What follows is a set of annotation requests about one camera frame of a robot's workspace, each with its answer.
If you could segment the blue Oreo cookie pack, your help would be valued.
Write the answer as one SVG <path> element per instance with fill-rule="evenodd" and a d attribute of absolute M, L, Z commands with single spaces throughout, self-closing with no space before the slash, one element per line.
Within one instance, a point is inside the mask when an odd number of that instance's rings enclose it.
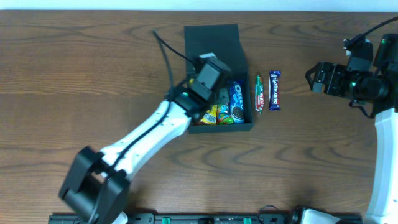
<path fill-rule="evenodd" d="M 235 80 L 231 83 L 229 88 L 230 94 L 230 112 L 234 123 L 244 123 L 244 102 L 243 102 L 243 81 Z"/>

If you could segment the dark green box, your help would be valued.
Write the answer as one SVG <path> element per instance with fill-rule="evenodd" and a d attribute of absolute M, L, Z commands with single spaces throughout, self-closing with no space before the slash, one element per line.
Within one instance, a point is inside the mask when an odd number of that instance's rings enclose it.
<path fill-rule="evenodd" d="M 248 65 L 236 24 L 185 26 L 185 55 L 194 59 L 199 55 L 214 53 L 218 59 L 232 70 L 231 80 L 242 81 L 243 124 L 229 125 L 191 125 L 190 134 L 198 133 L 230 133 L 250 131 L 254 126 Z"/>

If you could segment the purple Dairy Milk bar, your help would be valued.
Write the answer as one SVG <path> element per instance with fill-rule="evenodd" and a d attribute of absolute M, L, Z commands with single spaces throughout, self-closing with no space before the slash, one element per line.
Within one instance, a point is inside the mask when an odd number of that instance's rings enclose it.
<path fill-rule="evenodd" d="M 279 78 L 281 71 L 271 70 L 269 72 L 269 109 L 280 110 L 279 103 Z"/>

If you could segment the yellow Hacks candy bag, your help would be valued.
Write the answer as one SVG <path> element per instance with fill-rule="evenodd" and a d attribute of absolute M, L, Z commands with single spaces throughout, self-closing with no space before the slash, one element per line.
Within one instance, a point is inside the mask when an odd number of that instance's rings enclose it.
<path fill-rule="evenodd" d="M 191 78 L 188 82 L 189 110 L 194 123 L 199 125 L 215 125 L 216 109 L 215 93 L 204 82 Z"/>

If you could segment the Haribo gummy candy bag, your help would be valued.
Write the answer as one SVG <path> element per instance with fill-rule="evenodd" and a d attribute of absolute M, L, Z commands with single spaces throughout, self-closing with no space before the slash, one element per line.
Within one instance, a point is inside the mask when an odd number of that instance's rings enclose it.
<path fill-rule="evenodd" d="M 217 125 L 233 124 L 233 118 L 228 103 L 217 105 L 216 122 Z"/>

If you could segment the red green KitKat bar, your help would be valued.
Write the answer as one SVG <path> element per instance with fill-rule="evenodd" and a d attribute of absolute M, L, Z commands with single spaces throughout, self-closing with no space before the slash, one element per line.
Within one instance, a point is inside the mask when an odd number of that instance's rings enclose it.
<path fill-rule="evenodd" d="M 262 114 L 264 109 L 264 84 L 261 75 L 257 75 L 256 77 L 255 100 L 256 111 Z"/>

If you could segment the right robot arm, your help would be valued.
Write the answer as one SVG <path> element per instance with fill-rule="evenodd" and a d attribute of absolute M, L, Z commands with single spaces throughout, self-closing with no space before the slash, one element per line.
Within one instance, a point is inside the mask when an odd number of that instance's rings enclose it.
<path fill-rule="evenodd" d="M 374 120 L 377 155 L 366 223 L 397 223 L 397 34 L 383 35 L 377 52 L 364 37 L 344 41 L 347 65 L 318 62 L 305 74 L 313 92 L 349 100 Z"/>

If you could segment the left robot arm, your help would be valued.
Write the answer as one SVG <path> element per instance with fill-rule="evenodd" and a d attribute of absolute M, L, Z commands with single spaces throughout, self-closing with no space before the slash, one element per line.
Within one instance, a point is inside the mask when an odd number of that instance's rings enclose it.
<path fill-rule="evenodd" d="M 123 210 L 139 169 L 215 103 L 232 71 L 212 54 L 201 55 L 197 64 L 197 75 L 171 87 L 135 130 L 98 152 L 86 146 L 75 156 L 58 195 L 82 223 L 127 223 Z"/>

